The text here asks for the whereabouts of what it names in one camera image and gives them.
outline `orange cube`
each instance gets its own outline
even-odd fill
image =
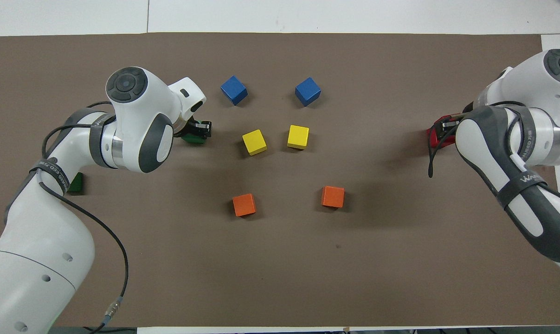
[[[337,186],[324,186],[321,195],[321,204],[329,207],[343,207],[344,206],[344,188]]]
[[[245,216],[247,214],[256,213],[255,199],[253,194],[244,194],[232,198],[232,203],[235,207],[235,214],[237,217]]]

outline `white tile floor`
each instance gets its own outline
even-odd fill
[[[542,46],[549,49],[560,47],[560,0],[0,0],[0,36],[142,32],[542,34]],[[560,189],[560,167],[556,174]],[[266,328],[138,332],[248,331]]]

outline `white robotic arm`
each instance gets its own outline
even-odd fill
[[[473,107],[456,129],[458,152],[530,244],[560,266],[560,194],[529,169],[560,165],[560,50],[507,68]]]
[[[49,191],[64,194],[86,165],[153,171],[168,157],[174,133],[206,101],[189,78],[167,86],[139,67],[115,72],[106,90],[115,115],[85,108],[70,116],[6,209],[0,237],[0,334],[48,332],[94,260],[89,231]],[[103,324],[121,299],[108,309]]]

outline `toy block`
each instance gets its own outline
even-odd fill
[[[299,127],[298,125],[291,125],[288,132],[288,147],[300,148],[304,150],[307,148],[307,141],[309,140],[309,128]]]
[[[235,215],[237,217],[246,216],[256,213],[255,199],[253,194],[244,194],[232,198],[232,205],[235,207]]]
[[[67,190],[68,194],[79,195],[84,190],[84,174],[78,173],[71,181],[70,188]]]
[[[308,106],[311,102],[315,101],[321,95],[321,89],[312,78],[301,82],[297,85],[294,93],[296,97],[303,103],[303,106]]]
[[[321,204],[330,207],[344,206],[344,188],[337,186],[324,186],[321,195]]]
[[[243,141],[245,142],[246,150],[249,152],[249,155],[260,154],[267,150],[267,145],[259,129],[243,135]]]
[[[220,88],[224,95],[226,95],[235,106],[247,96],[245,85],[243,85],[236,76],[231,76]]]

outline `brown table surface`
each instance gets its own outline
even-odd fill
[[[560,324],[560,269],[517,231],[454,147],[426,176],[424,129],[460,112],[539,36],[159,33],[0,38],[0,233],[4,207],[45,134],[106,98],[137,65],[189,76],[213,122],[203,146],[176,140],[148,175],[85,167],[74,197],[129,252],[112,326]],[[238,106],[220,91],[236,75]],[[294,87],[313,77],[307,108]],[[291,124],[309,146],[286,147]],[[250,157],[241,135],[261,129]],[[545,173],[554,181],[554,170]],[[320,205],[323,186],[345,207]],[[253,193],[258,212],[234,216]],[[117,295],[122,258],[88,219],[96,260],[56,325],[92,325]]]

